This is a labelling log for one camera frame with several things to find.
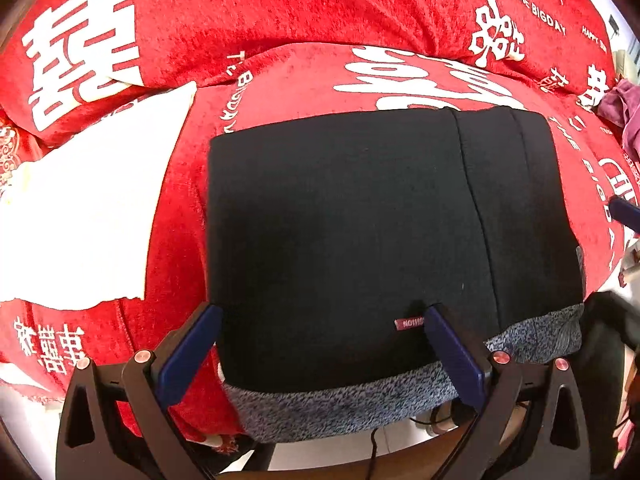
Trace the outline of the cream white cloth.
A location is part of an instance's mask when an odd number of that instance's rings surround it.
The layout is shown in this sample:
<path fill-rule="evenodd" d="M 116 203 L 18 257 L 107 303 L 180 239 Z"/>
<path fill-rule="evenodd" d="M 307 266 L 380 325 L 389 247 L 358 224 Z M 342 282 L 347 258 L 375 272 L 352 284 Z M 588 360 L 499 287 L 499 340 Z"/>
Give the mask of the cream white cloth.
<path fill-rule="evenodd" d="M 1 298 L 81 311 L 141 299 L 155 211 L 195 82 L 101 119 L 1 195 Z"/>

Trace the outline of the red blanket white characters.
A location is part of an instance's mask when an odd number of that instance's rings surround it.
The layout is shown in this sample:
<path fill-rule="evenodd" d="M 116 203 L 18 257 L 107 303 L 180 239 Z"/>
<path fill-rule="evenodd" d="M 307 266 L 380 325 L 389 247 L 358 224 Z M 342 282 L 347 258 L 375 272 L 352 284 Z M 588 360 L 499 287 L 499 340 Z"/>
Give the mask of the red blanket white characters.
<path fill-rule="evenodd" d="M 630 239 L 608 199 L 639 194 L 620 134 L 594 112 L 614 80 L 590 0 L 37 0 L 1 55 L 1 109 L 47 154 L 151 96 L 188 82 L 196 95 L 160 189 L 143 298 L 81 311 L 1 298 L 1 364 L 21 372 L 23 396 L 62 401 L 83 359 L 126 361 L 213 304 L 210 144 L 326 115 L 493 107 L 540 115 L 578 243 L 584 305 Z M 247 434 L 219 365 L 216 345 L 170 409 L 191 441 Z"/>

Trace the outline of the purple cloth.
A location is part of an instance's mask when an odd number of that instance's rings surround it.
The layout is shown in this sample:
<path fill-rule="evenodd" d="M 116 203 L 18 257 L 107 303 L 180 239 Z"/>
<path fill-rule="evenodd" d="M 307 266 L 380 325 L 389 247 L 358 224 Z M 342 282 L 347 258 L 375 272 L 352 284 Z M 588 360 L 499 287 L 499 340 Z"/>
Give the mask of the purple cloth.
<path fill-rule="evenodd" d="M 622 129 L 622 147 L 633 162 L 639 161 L 640 88 L 622 78 L 605 93 L 597 107 L 597 114 Z"/>

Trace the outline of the black pants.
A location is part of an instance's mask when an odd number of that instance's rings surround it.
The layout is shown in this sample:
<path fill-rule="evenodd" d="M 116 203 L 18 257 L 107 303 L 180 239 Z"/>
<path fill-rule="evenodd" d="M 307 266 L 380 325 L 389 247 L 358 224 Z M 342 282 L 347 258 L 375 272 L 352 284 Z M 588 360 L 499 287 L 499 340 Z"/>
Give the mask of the black pants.
<path fill-rule="evenodd" d="M 444 304 L 489 339 L 584 296 L 549 126 L 493 107 L 318 116 L 217 136 L 208 280 L 226 381 L 347 387 L 434 361 Z"/>

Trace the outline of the red gold embroidered pillow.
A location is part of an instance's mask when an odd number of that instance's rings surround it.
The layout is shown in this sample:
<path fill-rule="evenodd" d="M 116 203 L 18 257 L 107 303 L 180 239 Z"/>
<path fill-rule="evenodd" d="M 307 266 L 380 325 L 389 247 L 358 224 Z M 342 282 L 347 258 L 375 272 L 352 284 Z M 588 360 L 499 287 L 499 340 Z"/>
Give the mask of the red gold embroidered pillow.
<path fill-rule="evenodd" d="M 23 162 L 35 162 L 48 152 L 36 136 L 12 122 L 4 110 L 0 110 L 0 150 L 1 191 Z"/>

